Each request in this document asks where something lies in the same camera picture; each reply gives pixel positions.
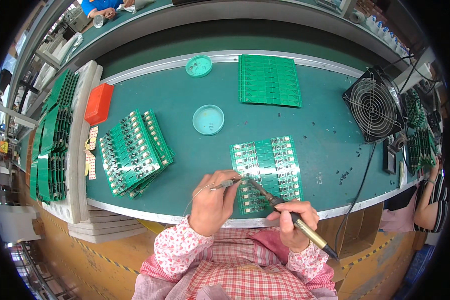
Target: small green dish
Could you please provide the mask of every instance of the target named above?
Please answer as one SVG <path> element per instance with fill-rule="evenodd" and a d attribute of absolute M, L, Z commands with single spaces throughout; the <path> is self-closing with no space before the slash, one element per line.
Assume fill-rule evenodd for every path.
<path fill-rule="evenodd" d="M 195 111 L 192 123 L 202 135 L 215 135 L 224 126 L 224 112 L 216 105 L 204 105 Z"/>
<path fill-rule="evenodd" d="M 208 75 L 212 70 L 212 60 L 206 55 L 197 55 L 186 63 L 185 69 L 188 75 L 193 78 L 200 78 Z"/>

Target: stack of circuit boards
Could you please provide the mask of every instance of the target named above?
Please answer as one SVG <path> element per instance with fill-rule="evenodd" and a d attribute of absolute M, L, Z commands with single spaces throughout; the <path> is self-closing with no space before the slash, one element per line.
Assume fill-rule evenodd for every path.
<path fill-rule="evenodd" d="M 408 138 L 408 151 L 410 153 L 409 167 L 413 173 L 425 166 L 435 166 L 437 148 L 429 129 L 417 129 L 415 134 Z"/>
<path fill-rule="evenodd" d="M 285 201 L 303 199 L 300 167 L 291 136 L 231 145 L 230 157 L 233 169 L 242 176 L 236 193 L 241 214 L 269 208 L 269 203 L 253 187 L 250 178 Z"/>
<path fill-rule="evenodd" d="M 103 168 L 112 195 L 139 197 L 173 162 L 152 109 L 132 111 L 99 139 Z"/>
<path fill-rule="evenodd" d="M 72 99 L 79 75 L 66 70 L 45 99 L 31 152 L 30 197 L 43 202 L 65 199 L 65 153 L 72 123 Z"/>
<path fill-rule="evenodd" d="M 425 109 L 420 103 L 419 94 L 412 89 L 408 93 L 404 93 L 403 97 L 408 115 L 408 124 L 412 128 L 422 128 L 427 121 L 427 117 L 425 116 Z"/>
<path fill-rule="evenodd" d="M 244 103 L 302 107 L 294 60 L 275 56 L 240 55 L 238 99 Z"/>

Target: blue shirt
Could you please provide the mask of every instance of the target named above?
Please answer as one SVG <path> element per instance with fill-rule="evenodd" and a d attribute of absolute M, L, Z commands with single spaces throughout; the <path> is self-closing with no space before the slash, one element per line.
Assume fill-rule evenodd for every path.
<path fill-rule="evenodd" d="M 81 7 L 85 15 L 90 16 L 90 13 L 93 10 L 102 11 L 104 9 L 108 9 L 113 7 L 117 9 L 120 4 L 123 3 L 123 0 L 83 0 L 81 3 Z"/>

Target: fan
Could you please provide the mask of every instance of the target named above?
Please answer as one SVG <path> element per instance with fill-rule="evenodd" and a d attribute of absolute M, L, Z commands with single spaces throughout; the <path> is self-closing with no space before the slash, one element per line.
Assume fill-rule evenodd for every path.
<path fill-rule="evenodd" d="M 383 140 L 405 127 L 398 88 L 384 71 L 369 68 L 343 93 L 367 143 Z"/>

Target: hand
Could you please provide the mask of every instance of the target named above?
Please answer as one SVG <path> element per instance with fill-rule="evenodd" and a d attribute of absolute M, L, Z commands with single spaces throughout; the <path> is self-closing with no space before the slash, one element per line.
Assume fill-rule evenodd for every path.
<path fill-rule="evenodd" d="M 440 161 L 440 159 L 438 158 L 438 156 L 435 157 L 435 166 L 432 167 L 432 169 L 430 170 L 430 180 L 437 180 L 437 176 L 438 176 L 438 172 L 440 171 L 442 162 Z"/>
<path fill-rule="evenodd" d="M 192 213 L 188 224 L 198 234 L 209 237 L 216 233 L 233 213 L 233 202 L 240 182 L 228 188 L 210 190 L 222 181 L 239 178 L 234 170 L 219 170 L 205 174 L 193 191 Z"/>
<path fill-rule="evenodd" d="M 123 7 L 131 7 L 133 4 L 135 4 L 135 0 L 123 0 Z"/>
<path fill-rule="evenodd" d="M 104 17 L 107 18 L 108 20 L 115 18 L 115 16 L 117 15 L 117 12 L 115 11 L 115 9 L 113 7 L 109 7 L 104 10 L 105 10 Z"/>
<path fill-rule="evenodd" d="M 304 251 L 309 246 L 310 239 L 294 226 L 290 212 L 299 213 L 306 225 L 315 231 L 320 219 L 317 210 L 310 205 L 310 202 L 300 202 L 297 199 L 280 203 L 275 208 L 282 213 L 274 211 L 267 216 L 267 219 L 273 221 L 280 218 L 280 239 L 283 245 L 295 253 Z"/>

